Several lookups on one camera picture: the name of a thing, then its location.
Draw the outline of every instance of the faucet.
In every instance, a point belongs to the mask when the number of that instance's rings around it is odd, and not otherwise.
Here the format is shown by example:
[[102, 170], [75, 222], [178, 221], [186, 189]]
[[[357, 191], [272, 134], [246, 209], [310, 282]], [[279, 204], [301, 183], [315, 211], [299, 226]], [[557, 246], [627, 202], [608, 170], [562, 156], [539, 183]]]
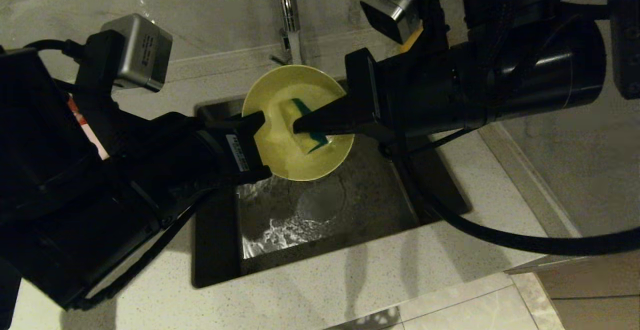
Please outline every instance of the faucet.
[[280, 29], [282, 50], [288, 56], [285, 60], [276, 56], [270, 59], [280, 65], [302, 65], [302, 47], [300, 43], [300, 18], [297, 0], [280, 0], [283, 28]]

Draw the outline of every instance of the sink basin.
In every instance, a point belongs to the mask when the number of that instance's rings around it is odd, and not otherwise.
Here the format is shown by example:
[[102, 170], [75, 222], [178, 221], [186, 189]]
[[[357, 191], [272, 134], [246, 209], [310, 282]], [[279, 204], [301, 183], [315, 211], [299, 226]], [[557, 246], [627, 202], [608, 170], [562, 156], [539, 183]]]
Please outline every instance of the sink basin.
[[[224, 120], [240, 113], [242, 103], [233, 100], [201, 107], [198, 115]], [[425, 152], [416, 163], [430, 170], [426, 186], [446, 186], [444, 193], [457, 212], [468, 211], [435, 151]], [[327, 177], [294, 182], [273, 176], [222, 191], [196, 214], [194, 286], [308, 259], [437, 220], [425, 210], [428, 206], [412, 199], [415, 191], [403, 186], [396, 168], [380, 154], [375, 140], [357, 135], [345, 162]]]

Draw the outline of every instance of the label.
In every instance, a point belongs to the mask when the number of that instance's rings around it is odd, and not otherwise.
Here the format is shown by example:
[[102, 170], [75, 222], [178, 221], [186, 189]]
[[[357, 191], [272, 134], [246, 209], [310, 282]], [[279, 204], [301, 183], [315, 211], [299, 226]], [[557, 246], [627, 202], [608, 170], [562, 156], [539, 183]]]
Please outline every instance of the label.
[[244, 152], [242, 152], [242, 147], [240, 147], [238, 136], [229, 134], [226, 136], [226, 140], [227, 142], [229, 142], [229, 147], [231, 147], [231, 152], [233, 152], [233, 157], [235, 157], [235, 163], [238, 164], [238, 168], [240, 169], [240, 171], [249, 171], [249, 163], [247, 163], [247, 158], [245, 157]]

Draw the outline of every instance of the sponge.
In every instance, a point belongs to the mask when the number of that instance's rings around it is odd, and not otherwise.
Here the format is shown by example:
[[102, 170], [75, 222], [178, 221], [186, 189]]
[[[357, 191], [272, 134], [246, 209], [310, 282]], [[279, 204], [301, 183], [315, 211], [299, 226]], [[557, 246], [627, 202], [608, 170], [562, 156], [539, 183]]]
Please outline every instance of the sponge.
[[285, 123], [287, 124], [288, 129], [290, 129], [291, 133], [293, 134], [295, 143], [297, 143], [302, 152], [304, 152], [305, 154], [310, 154], [311, 152], [329, 143], [327, 137], [320, 132], [310, 132], [308, 134], [293, 133], [293, 123], [295, 122], [295, 120], [311, 112], [309, 107], [307, 107], [307, 105], [304, 104], [302, 100], [291, 99], [281, 102], [279, 106]]

